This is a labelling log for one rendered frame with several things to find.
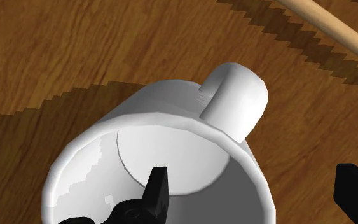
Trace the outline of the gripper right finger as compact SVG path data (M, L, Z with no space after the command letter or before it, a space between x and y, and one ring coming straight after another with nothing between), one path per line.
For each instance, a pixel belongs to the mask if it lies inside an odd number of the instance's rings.
M358 224L358 166L337 164L333 199L354 224Z

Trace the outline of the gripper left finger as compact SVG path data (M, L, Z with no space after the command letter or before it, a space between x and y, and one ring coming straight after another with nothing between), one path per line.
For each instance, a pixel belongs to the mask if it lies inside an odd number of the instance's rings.
M101 224L165 224L169 208L166 167L154 167L141 199L118 203Z

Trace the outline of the white mug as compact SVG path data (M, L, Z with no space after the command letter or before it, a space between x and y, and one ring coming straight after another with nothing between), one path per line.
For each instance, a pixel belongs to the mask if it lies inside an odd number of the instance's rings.
M166 224L276 224L268 182L246 137L268 103L264 81L237 64L202 84L147 85L73 139L52 163L42 224L76 216L103 224L166 167Z

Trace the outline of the light wooden stick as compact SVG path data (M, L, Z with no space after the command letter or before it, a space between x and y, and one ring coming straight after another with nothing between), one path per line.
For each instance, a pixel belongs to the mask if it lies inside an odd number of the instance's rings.
M276 1L358 55L358 32L325 10L314 0Z

